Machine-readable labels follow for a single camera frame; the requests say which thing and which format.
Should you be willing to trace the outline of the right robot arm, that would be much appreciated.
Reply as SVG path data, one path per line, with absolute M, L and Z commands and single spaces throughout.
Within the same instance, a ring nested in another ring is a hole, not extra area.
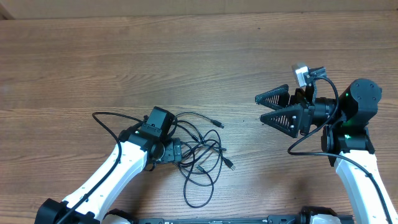
M 293 149 L 322 132 L 321 152 L 340 177 L 357 223 L 397 223 L 397 212 L 381 180 L 368 123 L 378 112 L 382 88 L 369 79 L 353 81 L 343 93 L 327 77 L 325 67 L 292 67 L 298 88 L 287 84 L 256 95 L 255 102 L 271 109 L 262 123 L 296 139 L 292 156 L 312 156 Z

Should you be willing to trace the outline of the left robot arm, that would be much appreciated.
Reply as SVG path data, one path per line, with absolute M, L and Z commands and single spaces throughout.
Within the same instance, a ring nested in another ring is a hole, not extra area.
M 80 188 L 61 202 L 47 199 L 35 222 L 101 223 L 121 191 L 147 165 L 181 161 L 180 140 L 172 137 L 176 127 L 174 114 L 154 107 L 149 116 L 113 136 L 114 150 Z

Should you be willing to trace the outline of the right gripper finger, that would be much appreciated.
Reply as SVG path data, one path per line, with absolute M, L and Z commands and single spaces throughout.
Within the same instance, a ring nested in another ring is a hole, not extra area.
M 292 138 L 296 138 L 299 134 L 303 136 L 307 134 L 304 117 L 304 108 L 301 105 L 293 105 L 262 114 L 260 121 Z
M 289 105 L 290 95 L 287 84 L 255 96 L 255 102 L 273 110 L 279 110 Z

